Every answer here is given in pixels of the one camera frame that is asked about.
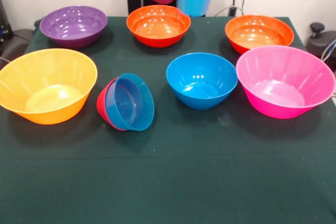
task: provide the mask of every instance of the dark green fabric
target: dark green fabric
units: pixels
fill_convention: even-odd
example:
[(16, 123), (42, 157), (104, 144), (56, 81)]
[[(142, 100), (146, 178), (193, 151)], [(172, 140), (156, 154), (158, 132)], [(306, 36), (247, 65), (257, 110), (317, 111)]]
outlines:
[[(166, 67), (182, 54), (236, 63), (228, 20), (192, 19), (180, 42), (154, 49), (133, 38), (125, 18), (109, 18), (81, 50), (99, 76), (77, 116), (42, 126), (0, 109), (0, 223), (335, 223), (332, 101), (277, 120), (257, 112), (240, 84), (208, 111), (187, 108), (169, 88)], [(297, 34), (292, 46), (304, 48)], [(28, 51), (50, 47), (38, 30)], [(119, 132), (96, 111), (99, 92), (125, 72), (154, 97), (144, 132)]]

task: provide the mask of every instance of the black knob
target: black knob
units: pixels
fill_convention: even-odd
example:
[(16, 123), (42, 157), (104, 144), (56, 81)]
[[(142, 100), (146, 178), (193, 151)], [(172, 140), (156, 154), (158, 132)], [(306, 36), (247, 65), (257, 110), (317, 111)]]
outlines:
[(325, 29), (325, 27), (324, 24), (322, 23), (314, 22), (310, 24), (310, 29), (312, 30), (313, 33), (318, 34), (322, 32)]

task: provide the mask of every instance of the purple bowl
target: purple bowl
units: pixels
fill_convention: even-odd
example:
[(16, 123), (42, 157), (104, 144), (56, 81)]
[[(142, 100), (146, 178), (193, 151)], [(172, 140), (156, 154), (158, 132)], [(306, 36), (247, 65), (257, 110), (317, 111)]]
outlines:
[(107, 16), (90, 6), (68, 6), (49, 13), (40, 23), (41, 32), (56, 44), (79, 49), (95, 42), (107, 24)]

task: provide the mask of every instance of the orange bowl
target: orange bowl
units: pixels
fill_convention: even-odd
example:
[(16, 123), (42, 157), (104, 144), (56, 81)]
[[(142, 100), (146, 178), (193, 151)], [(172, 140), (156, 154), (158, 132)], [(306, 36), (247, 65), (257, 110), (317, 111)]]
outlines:
[(294, 32), (285, 22), (261, 15), (233, 18), (226, 24), (225, 33), (240, 54), (260, 46), (289, 46), (294, 40)]
[(0, 105), (34, 123), (61, 123), (82, 109), (97, 73), (95, 63), (74, 50), (31, 52), (0, 71)]
[(150, 5), (133, 11), (127, 27), (142, 43), (150, 47), (168, 47), (178, 42), (188, 31), (191, 20), (178, 8)]

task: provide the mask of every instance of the bowl rim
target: bowl rim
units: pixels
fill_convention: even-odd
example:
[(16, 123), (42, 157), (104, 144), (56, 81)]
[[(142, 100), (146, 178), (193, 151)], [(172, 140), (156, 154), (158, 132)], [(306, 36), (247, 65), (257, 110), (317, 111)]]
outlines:
[[(320, 102), (316, 102), (316, 103), (313, 103), (313, 104), (310, 104), (310, 105), (304, 105), (304, 106), (284, 106), (284, 105), (281, 105), (281, 104), (276, 104), (276, 103), (273, 103), (273, 102), (270, 102), (270, 101), (267, 101), (259, 96), (257, 96), (256, 94), (254, 94), (250, 88), (248, 88), (241, 80), (240, 80), (240, 77), (239, 77), (239, 71), (238, 71), (238, 68), (239, 68), (239, 65), (242, 64), (241, 62), (246, 58), (248, 57), (249, 54), (252, 54), (254, 51), (258, 51), (260, 49), (265, 49), (265, 48), (283, 48), (283, 49), (289, 49), (291, 51), (295, 51), (295, 52), (299, 52), (299, 53), (302, 53), (304, 55), (306, 55), (307, 57), (310, 57), (311, 59), (313, 59), (314, 61), (316, 62), (319, 62), (319, 64), (321, 64), (322, 66), (324, 66), (326, 69), (327, 69), (327, 72), (329, 73), (330, 76), (332, 76), (332, 82), (333, 82), (333, 90), (330, 92), (330, 95), (328, 95), (327, 98), (323, 99), (322, 101)], [(335, 79), (335, 76), (333, 74), (333, 72), (331, 71), (331, 69), (328, 67), (327, 64), (325, 64), (322, 60), (320, 60), (319, 58), (317, 58), (315, 55), (312, 55), (311, 53), (305, 51), (305, 50), (302, 50), (302, 49), (299, 49), (299, 48), (295, 48), (295, 47), (288, 47), (288, 46), (280, 46), (280, 45), (270, 45), (270, 46), (262, 46), (262, 47), (257, 47), (257, 48), (254, 48), (254, 49), (251, 49), (249, 51), (247, 51), (246, 53), (242, 54), (237, 63), (236, 63), (236, 69), (237, 69), (237, 76), (238, 76), (238, 80), (239, 82), (242, 84), (242, 86), (248, 91), (250, 92), (251, 94), (253, 94), (254, 96), (256, 96), (257, 98), (263, 100), (264, 102), (268, 102), (270, 104), (273, 104), (273, 105), (276, 105), (276, 106), (279, 106), (279, 107), (282, 107), (282, 108), (290, 108), (290, 109), (309, 109), (309, 108), (313, 108), (315, 106), (318, 106), (318, 105), (321, 105), (323, 103), (325, 103), (326, 101), (328, 101), (334, 91), (335, 91), (335, 88), (336, 88), (336, 79)]]
[[(78, 38), (78, 39), (60, 39), (60, 38), (56, 38), (56, 37), (53, 37), (53, 36), (50, 36), (50, 35), (46, 34), (46, 32), (42, 29), (42, 23), (45, 22), (45, 20), (46, 20), (51, 14), (53, 14), (53, 13), (59, 11), (59, 10), (63, 10), (63, 9), (67, 9), (67, 8), (72, 8), (72, 7), (85, 7), (85, 8), (90, 8), (90, 9), (99, 11), (101, 14), (104, 15), (104, 22), (103, 22), (103, 26), (102, 26), (102, 28), (99, 29), (97, 32), (91, 34), (91, 35), (88, 35), (88, 36), (85, 36), (85, 37), (82, 37), (82, 38)], [(59, 9), (56, 9), (56, 10), (54, 10), (54, 11), (48, 13), (46, 16), (44, 16), (44, 17), (41, 19), (41, 22), (40, 22), (40, 24), (39, 24), (39, 29), (40, 29), (40, 31), (41, 31), (46, 37), (48, 37), (48, 38), (50, 38), (50, 39), (61, 40), (61, 41), (74, 41), (74, 40), (81, 40), (81, 39), (84, 39), (84, 38), (89, 38), (89, 37), (91, 37), (91, 36), (94, 36), (94, 35), (96, 35), (96, 34), (102, 32), (102, 31), (105, 29), (105, 27), (106, 27), (106, 25), (107, 25), (107, 22), (108, 22), (108, 17), (107, 17), (107, 15), (106, 15), (102, 10), (100, 10), (100, 9), (98, 9), (98, 8), (95, 8), (95, 7), (92, 7), (92, 6), (88, 6), (88, 5), (70, 5), (70, 6), (65, 6), (65, 7), (61, 7), (61, 8), (59, 8)]]
[(237, 43), (236, 41), (234, 41), (234, 40), (231, 38), (231, 36), (229, 36), (229, 34), (228, 34), (227, 27), (228, 27), (232, 22), (234, 22), (235, 20), (237, 20), (237, 19), (241, 19), (241, 18), (243, 18), (243, 17), (261, 17), (261, 18), (268, 18), (268, 19), (276, 20), (277, 22), (280, 22), (280, 23), (283, 24), (285, 27), (287, 27), (287, 28), (289, 29), (289, 31), (291, 31), (291, 40), (290, 40), (290, 43), (287, 43), (286, 45), (272, 45), (272, 46), (289, 46), (289, 45), (291, 45), (291, 44), (293, 43), (293, 41), (294, 41), (295, 34), (294, 34), (293, 29), (292, 29), (288, 24), (286, 24), (285, 22), (283, 22), (282, 20), (280, 20), (280, 19), (278, 19), (278, 18), (275, 18), (275, 17), (266, 16), (266, 15), (248, 14), (248, 15), (241, 15), (241, 16), (234, 17), (234, 18), (230, 19), (230, 20), (226, 23), (226, 25), (225, 25), (225, 29), (224, 29), (224, 30), (225, 30), (225, 35), (226, 35), (226, 37), (227, 37), (230, 41), (232, 41), (233, 43), (237, 44), (237, 45), (240, 46), (240, 47), (243, 47), (243, 48), (245, 48), (245, 49), (247, 49), (247, 50), (252, 50), (252, 49), (256, 48), (256, 47), (252, 47), (252, 48), (250, 48), (250, 47), (244, 47), (244, 46), (242, 46), (241, 44), (239, 44), (239, 43)]
[[(174, 9), (174, 10), (177, 10), (177, 11), (181, 14), (181, 16), (185, 16), (185, 17), (188, 19), (188, 24), (187, 24), (186, 28), (183, 30), (183, 32), (179, 33), (178, 35), (174, 35), (174, 36), (170, 36), (170, 37), (165, 37), (165, 38), (149, 38), (149, 37), (142, 36), (142, 35), (136, 33), (135, 31), (133, 31), (133, 30), (131, 29), (131, 27), (130, 27), (130, 24), (129, 24), (129, 19), (130, 19), (130, 17), (131, 17), (132, 15), (134, 15), (136, 12), (138, 12), (139, 10), (141, 10), (141, 9), (145, 9), (145, 8), (149, 8), (149, 7), (153, 7), (153, 6), (156, 6), (156, 7), (158, 7), (158, 6), (163, 6), (164, 8)], [(127, 19), (126, 19), (126, 25), (127, 25), (128, 30), (129, 30), (131, 33), (133, 33), (134, 35), (137, 35), (137, 36), (139, 36), (139, 37), (141, 37), (141, 38), (151, 39), (151, 40), (165, 40), (165, 39), (175, 38), (175, 37), (178, 37), (178, 36), (183, 35), (184, 33), (186, 33), (186, 32), (189, 30), (190, 26), (191, 26), (191, 18), (190, 18), (189, 15), (185, 14), (185, 13), (182, 12), (179, 8), (174, 7), (174, 6), (170, 6), (170, 5), (146, 5), (146, 6), (140, 7), (140, 8), (138, 8), (138, 9), (132, 11), (132, 12), (128, 15)]]
[(60, 110), (62, 110), (64, 108), (72, 106), (75, 103), (77, 103), (78, 101), (80, 101), (81, 99), (83, 99), (85, 96), (87, 96), (91, 92), (91, 90), (95, 86), (95, 84), (97, 82), (97, 78), (98, 78), (97, 66), (96, 66), (96, 64), (94, 63), (94, 61), (90, 57), (88, 57), (87, 55), (83, 54), (82, 52), (78, 52), (76, 50), (71, 50), (71, 49), (66, 49), (66, 48), (47, 48), (47, 49), (41, 49), (41, 50), (29, 52), (27, 54), (24, 54), (24, 55), (16, 58), (15, 60), (11, 61), (10, 63), (8, 63), (6, 66), (4, 66), (0, 70), (0, 73), (4, 69), (9, 68), (11, 65), (15, 64), (17, 61), (23, 60), (23, 59), (25, 59), (27, 57), (30, 57), (31, 55), (34, 55), (36, 53), (48, 52), (48, 51), (71, 51), (71, 52), (76, 52), (76, 54), (81, 55), (81, 57), (87, 58), (90, 61), (91, 65), (93, 66), (94, 75), (95, 75), (94, 81), (92, 82), (92, 85), (90, 86), (90, 88), (85, 93), (83, 93), (78, 99), (76, 99), (73, 103), (71, 103), (69, 105), (66, 105), (66, 106), (62, 106), (62, 107), (57, 108), (55, 110), (46, 110), (46, 111), (42, 111), (42, 112), (26, 112), (26, 111), (23, 111), (23, 110), (13, 110), (13, 109), (10, 109), (7, 106), (4, 106), (1, 102), (0, 102), (0, 106), (2, 106), (3, 108), (5, 108), (5, 109), (7, 109), (9, 111), (14, 112), (14, 113), (18, 113), (18, 114), (24, 114), (24, 115), (41, 115), (41, 114), (47, 114), (47, 113), (51, 113), (51, 112), (55, 112), (55, 111), (60, 111)]
[[(127, 130), (131, 130), (131, 131), (144, 131), (144, 130), (148, 129), (148, 128), (152, 125), (152, 123), (153, 123), (154, 115), (155, 115), (155, 103), (154, 103), (153, 95), (152, 95), (152, 92), (151, 92), (150, 88), (148, 87), (148, 85), (146, 84), (146, 82), (145, 82), (142, 78), (140, 78), (138, 75), (136, 75), (136, 74), (134, 74), (134, 73), (123, 73), (123, 74), (121, 74), (119, 77), (117, 77), (117, 78), (115, 79), (114, 82), (110, 83), (110, 85), (108, 86), (108, 88), (107, 88), (107, 90), (106, 90), (106, 95), (105, 95), (105, 98), (104, 98), (104, 99), (105, 99), (105, 103), (106, 103), (106, 98), (107, 98), (107, 94), (108, 94), (108, 92), (109, 92), (109, 89), (112, 87), (112, 88), (114, 88), (114, 90), (115, 90), (115, 88), (116, 88), (116, 86), (117, 86), (117, 84), (118, 84), (118, 81), (120, 81), (120, 79), (123, 79), (125, 76), (126, 76), (126, 77), (127, 77), (127, 76), (134, 76), (134, 77), (136, 77), (139, 81), (142, 81), (142, 82), (144, 83), (144, 85), (146, 86), (146, 88), (148, 89), (149, 94), (150, 94), (150, 98), (151, 98), (151, 103), (153, 104), (153, 113), (152, 113), (152, 115), (151, 115), (151, 120), (150, 120), (151, 123), (150, 123), (149, 125), (147, 125), (146, 127), (142, 127), (142, 128), (134, 128), (134, 127), (132, 127), (129, 123), (127, 123), (127, 122), (122, 118), (122, 116), (121, 116), (121, 114), (120, 114), (120, 112), (119, 112), (119, 109), (118, 109), (118, 106), (117, 106), (117, 105), (115, 105), (115, 107), (116, 107), (116, 112), (118, 113), (119, 118), (121, 118), (121, 119), (124, 121), (124, 123), (128, 126), (128, 129), (127, 129)], [(115, 95), (113, 96), (113, 101), (114, 101), (114, 104), (117, 104), (117, 103), (116, 103), (116, 96), (115, 96)], [(106, 110), (107, 117), (109, 118), (109, 115), (108, 115), (108, 113), (107, 113), (106, 105), (105, 105), (105, 110)]]
[(112, 123), (112, 121), (110, 120), (110, 118), (109, 118), (109, 115), (107, 114), (107, 110), (106, 110), (106, 94), (107, 94), (107, 91), (108, 91), (108, 89), (110, 88), (110, 86), (117, 80), (119, 78), (119, 76), (117, 76), (117, 77), (115, 77), (112, 81), (110, 81), (107, 85), (106, 85), (106, 91), (105, 91), (105, 94), (104, 94), (104, 96), (103, 96), (103, 99), (102, 99), (102, 105), (103, 105), (103, 110), (104, 110), (104, 113), (106, 114), (106, 118), (107, 118), (107, 121), (108, 121), (108, 123), (112, 126), (112, 127), (114, 127), (115, 129), (117, 129), (117, 130), (119, 130), (119, 131), (127, 131), (127, 130), (125, 130), (125, 129), (121, 129), (121, 128), (118, 128), (118, 127), (116, 127), (113, 123)]
[[(207, 57), (210, 56), (210, 57), (220, 58), (221, 60), (227, 62), (227, 63), (229, 64), (229, 66), (231, 66), (231, 67), (233, 68), (234, 73), (236, 74), (235, 84), (234, 84), (228, 91), (226, 91), (224, 94), (218, 95), (218, 96), (216, 96), (216, 97), (210, 97), (210, 98), (198, 98), (198, 97), (194, 97), (194, 96), (192, 96), (192, 95), (186, 95), (186, 94), (183, 94), (183, 93), (179, 92), (178, 90), (176, 90), (176, 89), (173, 87), (173, 85), (170, 83), (169, 79), (168, 79), (168, 71), (169, 71), (169, 69), (171, 68), (171, 65), (172, 65), (175, 61), (179, 60), (179, 59), (182, 58), (182, 57), (190, 56), (190, 55), (195, 55), (195, 54), (202, 54), (202, 55), (205, 55), (205, 56), (207, 56)], [(237, 84), (238, 84), (238, 76), (237, 76), (237, 70), (236, 70), (236, 67), (235, 67), (229, 60), (225, 59), (224, 57), (221, 57), (221, 56), (219, 56), (219, 55), (215, 55), (215, 54), (212, 54), (212, 53), (209, 53), (209, 52), (191, 52), (191, 53), (189, 53), (189, 54), (184, 54), (184, 55), (181, 55), (181, 56), (177, 57), (176, 59), (174, 59), (172, 62), (169, 63), (169, 65), (168, 65), (168, 67), (167, 67), (167, 69), (166, 69), (166, 80), (167, 80), (169, 86), (170, 86), (174, 91), (176, 91), (177, 93), (182, 94), (182, 95), (184, 95), (184, 96), (186, 96), (186, 97), (190, 97), (190, 98), (198, 99), (198, 100), (212, 100), (212, 99), (217, 99), (217, 98), (220, 98), (220, 97), (224, 97), (224, 96), (226, 96), (227, 94), (230, 94), (230, 93), (237, 87)]]

